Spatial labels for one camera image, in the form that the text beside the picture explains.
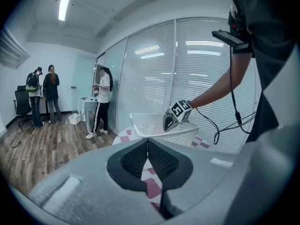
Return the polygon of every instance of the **long hair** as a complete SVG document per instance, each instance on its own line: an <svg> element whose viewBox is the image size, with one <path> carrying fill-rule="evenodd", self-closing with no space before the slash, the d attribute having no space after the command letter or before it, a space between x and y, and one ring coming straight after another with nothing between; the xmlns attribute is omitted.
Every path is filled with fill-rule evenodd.
<svg viewBox="0 0 300 225"><path fill-rule="evenodd" d="M112 91L113 90L113 76L112 76L111 71L107 67L101 67L100 70L104 70L109 75L109 80L110 80L109 90Z"/></svg>
<svg viewBox="0 0 300 225"><path fill-rule="evenodd" d="M55 71L54 71L54 66L53 66L53 65L50 65L50 66L49 66L48 72L51 73L50 82L51 82L52 84L55 84L55 83L56 83L56 77L55 77Z"/></svg>

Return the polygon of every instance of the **pink checkered tablecloth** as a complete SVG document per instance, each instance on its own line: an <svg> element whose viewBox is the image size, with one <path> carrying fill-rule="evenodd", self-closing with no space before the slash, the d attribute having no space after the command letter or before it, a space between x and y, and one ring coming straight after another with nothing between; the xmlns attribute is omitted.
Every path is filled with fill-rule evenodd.
<svg viewBox="0 0 300 225"><path fill-rule="evenodd" d="M121 131L119 135L114 139L112 144L115 145L118 143L124 143L135 139L132 136L133 134L132 129L134 128L128 127L123 131ZM191 145L192 145L191 148L195 148L195 149L210 148L208 143L204 139L200 138L199 136L195 136ZM153 168L143 170L142 181L147 183L147 198L151 203L158 206L158 204L160 204L162 183L159 180Z"/></svg>

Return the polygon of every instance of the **black cable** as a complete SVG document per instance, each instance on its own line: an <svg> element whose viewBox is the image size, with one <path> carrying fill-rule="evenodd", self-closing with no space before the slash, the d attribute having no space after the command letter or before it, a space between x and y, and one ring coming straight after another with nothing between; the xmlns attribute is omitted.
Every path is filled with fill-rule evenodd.
<svg viewBox="0 0 300 225"><path fill-rule="evenodd" d="M216 130L217 130L217 132L218 132L218 131L219 131L219 128L217 127L217 125L216 125L210 118L204 116L204 115L198 110L198 108L196 108L196 109L197 109L197 111L200 113L200 115L202 115L207 121L209 121L212 125L215 126L215 128L216 128Z"/></svg>
<svg viewBox="0 0 300 225"><path fill-rule="evenodd" d="M15 136L15 138L11 141L11 143L10 143L10 147L11 147L11 148L16 148L16 147L18 147L18 146L21 144L21 141L19 141L18 144L17 144L16 146L14 146L14 147L12 146L13 142L16 140L16 138L17 138L22 132L24 132L23 129L21 129L21 132L19 132L19 133L17 134L17 136Z"/></svg>
<svg viewBox="0 0 300 225"><path fill-rule="evenodd" d="M250 134L249 132L245 131L242 127L242 119L240 117L240 113L238 112L238 110L236 109L236 103L235 103L235 97L234 97L234 93L233 93L233 83L232 83L232 75L231 75L231 70L232 70L232 47L230 46L229 48L229 52L230 52L230 89L231 89L231 97L232 97L232 102L233 102L233 106L234 106L234 110L235 110L235 118L238 121L238 124L240 125L240 128L242 129L242 131L246 134Z"/></svg>
<svg viewBox="0 0 300 225"><path fill-rule="evenodd" d="M218 143L219 137L220 137L220 133L221 133L221 132L224 132L224 131L227 131L227 130L231 130L231 129L240 128L241 126L243 126L243 125L249 123L249 122L250 122L251 120L253 120L254 118L255 118L255 116L253 116L252 118L250 118L249 120L247 120L246 122L244 122L244 123L242 123L242 124L240 124L240 125L238 125L238 126L231 127L232 125L234 125L234 124L237 123L237 122L235 122L235 123L233 123L233 124L227 126L226 128L224 128L224 129L222 129L222 130L220 130L220 131L217 131L217 132L215 133L215 135L214 135L214 145L216 145L216 144Z"/></svg>
<svg viewBox="0 0 300 225"><path fill-rule="evenodd" d="M242 123L242 124L239 124L238 126L231 127L232 125L234 125L234 124L236 124L236 123L239 122L239 121L236 121L236 122L234 122L233 124L230 124L229 126L225 127L224 129L219 130L218 126L217 126L210 118L208 118L208 117L206 117L205 115L203 115L203 114L198 110L198 108L196 108L196 110L197 110L197 111L200 113L200 115L202 115L207 121L209 121L213 126L215 126L215 129L217 130L217 132L216 132L215 135L214 135L214 145L217 145L217 143L219 142L219 138L220 138L220 133L221 133L221 132L224 132L224 131L227 131L227 130L231 130L231 129L235 129L235 128L241 127L241 126L243 126L243 125L249 123L252 119L255 118L255 116L253 116L252 118L250 118L250 119L247 120L246 122L244 122L244 123ZM243 120L243 119L245 119L245 118L247 118L247 117L250 117L250 116L252 116L252 115L255 114L255 113L256 113L256 112L254 112L254 113L252 113L252 114L250 114L250 115L248 115L248 116L242 118L241 120Z"/></svg>
<svg viewBox="0 0 300 225"><path fill-rule="evenodd" d="M234 93L233 93L233 83L232 83L232 75L231 75L231 73L232 73L232 63L233 63L232 47L230 47L230 90L231 90L231 97L232 97L232 102L233 102L235 113L238 113L238 110L236 109L235 97L234 97Z"/></svg>

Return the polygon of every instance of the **white sneakers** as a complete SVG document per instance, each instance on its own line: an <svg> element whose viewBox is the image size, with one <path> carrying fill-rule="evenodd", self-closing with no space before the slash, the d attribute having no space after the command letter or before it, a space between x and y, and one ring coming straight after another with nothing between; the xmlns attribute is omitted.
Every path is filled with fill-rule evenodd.
<svg viewBox="0 0 300 225"><path fill-rule="evenodd" d="M86 139L92 139L92 138L94 138L94 137L97 137L97 134L96 134L96 133L90 132L85 138L86 138Z"/></svg>
<svg viewBox="0 0 300 225"><path fill-rule="evenodd" d="M100 129L100 133L108 134L108 131L107 131L107 130ZM94 138L94 137L97 137L97 134L96 134L96 133L90 132L90 133L86 136L86 139L92 139L92 138Z"/></svg>
<svg viewBox="0 0 300 225"><path fill-rule="evenodd" d="M100 129L100 133L108 134L108 131L107 130L103 130L103 128L102 128L102 129Z"/></svg>

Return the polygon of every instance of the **black backpack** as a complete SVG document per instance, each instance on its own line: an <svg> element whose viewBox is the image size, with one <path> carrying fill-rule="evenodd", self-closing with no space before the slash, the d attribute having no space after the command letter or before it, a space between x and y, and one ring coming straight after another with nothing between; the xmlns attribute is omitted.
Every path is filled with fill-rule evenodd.
<svg viewBox="0 0 300 225"><path fill-rule="evenodd" d="M35 73L29 73L26 79L26 91L36 92L38 89L38 76Z"/></svg>

